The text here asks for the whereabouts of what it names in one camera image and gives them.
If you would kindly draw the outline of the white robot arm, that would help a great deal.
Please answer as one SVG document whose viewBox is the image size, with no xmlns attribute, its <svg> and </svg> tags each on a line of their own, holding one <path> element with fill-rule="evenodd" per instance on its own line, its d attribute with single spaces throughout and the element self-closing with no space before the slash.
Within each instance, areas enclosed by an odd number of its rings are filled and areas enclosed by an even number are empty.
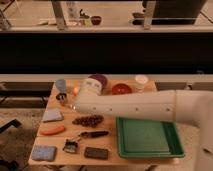
<svg viewBox="0 0 213 171">
<path fill-rule="evenodd" d="M 213 91 L 165 90 L 102 95 L 102 83 L 86 78 L 73 103 L 84 114 L 179 122 L 200 129 L 194 171 L 213 171 Z"/>
</svg>

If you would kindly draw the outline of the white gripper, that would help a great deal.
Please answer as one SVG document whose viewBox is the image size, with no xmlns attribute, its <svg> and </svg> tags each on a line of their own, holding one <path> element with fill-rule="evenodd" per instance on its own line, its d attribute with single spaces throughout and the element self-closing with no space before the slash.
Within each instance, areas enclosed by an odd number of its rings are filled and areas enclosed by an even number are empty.
<svg viewBox="0 0 213 171">
<path fill-rule="evenodd" d="M 102 92 L 102 84 L 93 78 L 86 78 L 83 80 L 79 93 L 93 93 L 96 95 L 100 95 Z"/>
</svg>

